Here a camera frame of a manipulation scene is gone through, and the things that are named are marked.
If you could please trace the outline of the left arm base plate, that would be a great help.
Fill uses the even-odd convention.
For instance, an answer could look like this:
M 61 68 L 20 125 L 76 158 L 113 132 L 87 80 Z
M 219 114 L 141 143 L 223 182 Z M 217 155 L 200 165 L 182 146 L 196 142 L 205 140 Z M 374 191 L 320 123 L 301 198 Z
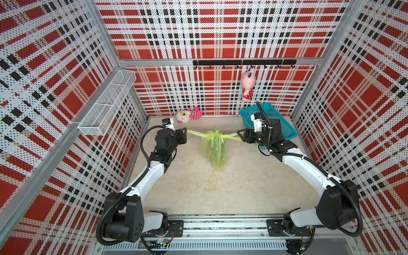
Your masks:
M 182 237 L 184 229 L 183 220 L 148 220 L 144 223 L 142 237 L 144 238 L 172 238 Z

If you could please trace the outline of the yellow-green plastic bag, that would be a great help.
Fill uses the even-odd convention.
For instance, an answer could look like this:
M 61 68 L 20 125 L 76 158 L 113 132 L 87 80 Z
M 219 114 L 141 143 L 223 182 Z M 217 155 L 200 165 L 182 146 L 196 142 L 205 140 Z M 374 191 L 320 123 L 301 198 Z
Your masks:
M 211 163 L 214 170 L 223 172 L 226 165 L 227 140 L 241 141 L 238 134 L 222 134 L 217 128 L 206 133 L 188 130 L 188 134 L 201 138 L 201 154 Z

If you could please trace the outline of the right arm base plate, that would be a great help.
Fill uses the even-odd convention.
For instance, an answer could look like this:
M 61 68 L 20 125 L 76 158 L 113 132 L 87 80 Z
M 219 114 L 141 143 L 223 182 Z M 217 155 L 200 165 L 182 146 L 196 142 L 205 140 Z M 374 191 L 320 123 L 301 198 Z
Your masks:
M 312 230 L 309 227 L 294 228 L 287 230 L 283 219 L 266 220 L 267 231 L 270 237 L 311 237 Z

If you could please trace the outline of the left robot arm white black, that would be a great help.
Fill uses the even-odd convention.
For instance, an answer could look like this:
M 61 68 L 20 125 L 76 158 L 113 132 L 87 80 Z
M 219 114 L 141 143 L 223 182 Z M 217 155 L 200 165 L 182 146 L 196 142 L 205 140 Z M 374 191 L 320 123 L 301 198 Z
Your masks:
M 163 119 L 158 130 L 155 149 L 149 155 L 142 172 L 119 192 L 110 193 L 104 202 L 102 217 L 97 225 L 96 239 L 104 245 L 136 242 L 147 232 L 164 234 L 169 228 L 165 212 L 144 212 L 142 202 L 153 185 L 165 174 L 176 156 L 177 147 L 187 142 L 187 130 L 176 130 L 170 118 Z

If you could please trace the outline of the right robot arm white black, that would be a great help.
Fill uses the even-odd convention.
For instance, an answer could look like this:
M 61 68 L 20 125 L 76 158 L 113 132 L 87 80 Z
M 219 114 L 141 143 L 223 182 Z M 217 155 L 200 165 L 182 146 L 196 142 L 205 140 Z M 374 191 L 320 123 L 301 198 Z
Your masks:
M 253 128 L 237 131 L 243 142 L 258 146 L 264 156 L 274 156 L 295 170 L 320 196 L 317 206 L 294 209 L 283 216 L 280 231 L 294 236 L 304 227 L 325 227 L 339 230 L 350 237 L 363 231 L 357 185 L 328 173 L 307 157 L 298 146 L 285 140 L 281 120 L 269 117 L 259 102 L 250 120 Z

